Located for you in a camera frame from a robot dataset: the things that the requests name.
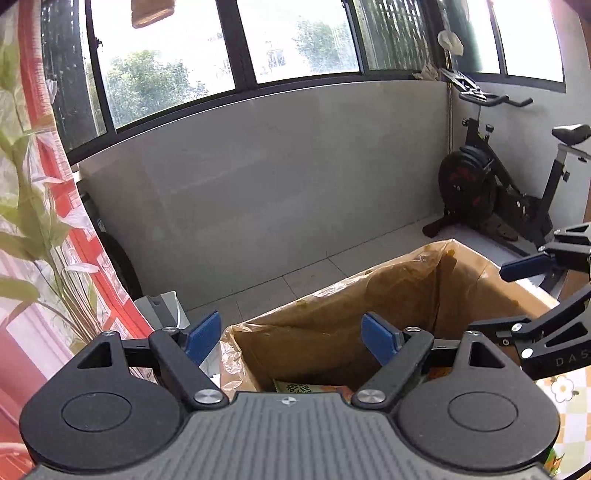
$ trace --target exercise bike seat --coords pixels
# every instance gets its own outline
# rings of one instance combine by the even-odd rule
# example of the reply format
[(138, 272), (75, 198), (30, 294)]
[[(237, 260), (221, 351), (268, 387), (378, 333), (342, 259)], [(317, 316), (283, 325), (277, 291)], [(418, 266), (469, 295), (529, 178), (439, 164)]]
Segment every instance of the exercise bike seat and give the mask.
[(591, 137), (591, 127), (588, 125), (567, 125), (552, 129), (552, 135), (569, 147), (583, 143)]

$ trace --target checkered tablecloth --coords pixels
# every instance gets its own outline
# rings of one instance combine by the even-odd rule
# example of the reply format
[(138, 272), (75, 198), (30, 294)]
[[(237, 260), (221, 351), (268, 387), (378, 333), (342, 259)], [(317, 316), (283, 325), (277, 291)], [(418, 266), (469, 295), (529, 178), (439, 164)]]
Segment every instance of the checkered tablecloth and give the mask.
[[(560, 433), (554, 450), (562, 456), (556, 478), (563, 479), (591, 461), (591, 367), (536, 383), (560, 414)], [(591, 472), (582, 479), (591, 480)]]

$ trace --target wall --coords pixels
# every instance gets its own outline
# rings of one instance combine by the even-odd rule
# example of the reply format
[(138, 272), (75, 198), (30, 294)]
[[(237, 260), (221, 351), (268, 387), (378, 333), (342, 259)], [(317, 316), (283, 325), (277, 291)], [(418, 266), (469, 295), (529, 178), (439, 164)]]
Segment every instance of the wall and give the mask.
[(445, 92), (361, 82), (246, 100), (80, 170), (145, 293), (177, 290), (187, 310), (436, 211)]
[[(541, 196), (558, 141), (551, 130), (558, 125), (591, 123), (591, 69), (579, 16), (563, 1), (551, 0), (554, 23), (563, 59), (567, 93), (549, 92), (514, 85), (483, 83), (485, 91), (507, 94), (512, 99), (534, 99), (534, 104), (518, 109), (508, 105), (482, 109), (482, 123), (493, 124), (495, 132), (491, 145), (504, 162), (521, 190)], [(454, 99), (454, 146), (463, 143), (466, 129), (461, 121), (468, 114), (476, 115), (478, 108)], [(591, 140), (580, 148), (591, 151)], [(566, 170), (568, 183), (561, 182), (550, 216), (555, 227), (579, 223), (583, 219), (591, 164), (582, 164), (569, 156)]]

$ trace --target blue gripper pad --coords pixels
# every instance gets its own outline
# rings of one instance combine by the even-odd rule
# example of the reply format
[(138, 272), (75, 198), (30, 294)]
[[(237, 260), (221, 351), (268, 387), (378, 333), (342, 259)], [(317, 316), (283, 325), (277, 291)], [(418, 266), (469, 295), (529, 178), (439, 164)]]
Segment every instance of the blue gripper pad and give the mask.
[(222, 336), (222, 318), (218, 312), (205, 317), (187, 337), (185, 353), (201, 365)]
[(402, 348), (402, 332), (376, 313), (361, 317), (361, 339), (380, 365), (386, 365)]

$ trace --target gray ribbed surface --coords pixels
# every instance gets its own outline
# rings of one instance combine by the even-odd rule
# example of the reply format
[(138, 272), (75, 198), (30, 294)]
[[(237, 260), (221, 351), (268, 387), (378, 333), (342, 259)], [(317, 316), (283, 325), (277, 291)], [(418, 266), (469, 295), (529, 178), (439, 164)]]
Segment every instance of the gray ribbed surface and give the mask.
[[(282, 399), (293, 397), (290, 405)], [(39, 467), (28, 480), (79, 476)], [(339, 394), (241, 393), (229, 407), (194, 414), (177, 440), (149, 461), (92, 480), (465, 480), (413, 454), (385, 416), (347, 406)], [(531, 468), (503, 480), (547, 479)]]

